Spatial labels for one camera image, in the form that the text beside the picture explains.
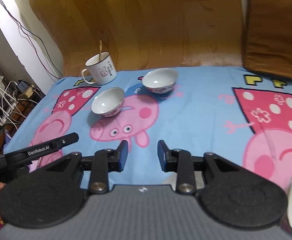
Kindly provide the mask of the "wooden stirring stick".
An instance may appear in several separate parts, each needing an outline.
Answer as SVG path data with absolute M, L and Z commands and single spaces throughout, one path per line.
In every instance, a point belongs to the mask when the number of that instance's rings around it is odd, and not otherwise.
M 98 54 L 99 62 L 102 60 L 102 47 L 103 47 L 103 43 L 102 43 L 102 40 L 100 40 L 99 41 L 99 54 Z

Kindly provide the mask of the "brown seat cushion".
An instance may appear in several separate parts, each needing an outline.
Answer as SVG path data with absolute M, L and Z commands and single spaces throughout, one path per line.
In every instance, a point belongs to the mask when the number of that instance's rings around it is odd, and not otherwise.
M 292 80 L 292 0 L 248 0 L 243 66 Z

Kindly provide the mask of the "blue cartoon pig tablecloth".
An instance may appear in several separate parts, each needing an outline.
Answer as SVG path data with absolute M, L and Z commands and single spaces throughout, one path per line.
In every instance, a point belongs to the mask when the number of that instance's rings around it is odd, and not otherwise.
M 80 152 L 93 155 L 129 143 L 123 172 L 109 174 L 111 185 L 167 183 L 157 143 L 194 156 L 214 152 L 282 188 L 292 179 L 292 81 L 258 76 L 234 67 L 180 67 L 167 94 L 144 88 L 145 71 L 119 72 L 104 86 L 78 77 L 58 81 L 19 127 L 5 152 L 77 133 L 79 141 L 36 161 L 31 168 Z M 119 87 L 122 110 L 104 118 L 91 111 L 95 96 Z

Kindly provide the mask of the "white enamel mug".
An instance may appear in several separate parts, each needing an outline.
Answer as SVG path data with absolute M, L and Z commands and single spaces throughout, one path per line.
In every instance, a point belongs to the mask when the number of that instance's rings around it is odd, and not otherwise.
M 86 79 L 86 72 L 89 72 L 93 81 Z M 81 76 L 89 85 L 105 85 L 112 82 L 117 77 L 117 71 L 109 52 L 102 52 L 88 59 L 85 68 L 81 71 Z

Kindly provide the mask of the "floral rice bowl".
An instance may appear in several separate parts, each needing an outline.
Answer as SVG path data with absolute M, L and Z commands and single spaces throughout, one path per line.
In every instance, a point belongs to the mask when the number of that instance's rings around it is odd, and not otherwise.
M 91 104 L 91 111 L 104 118 L 113 117 L 122 110 L 124 95 L 125 93 L 122 88 L 109 88 L 94 97 Z
M 152 93 L 165 94 L 173 90 L 178 76 L 178 72 L 171 68 L 155 69 L 142 78 L 142 85 Z

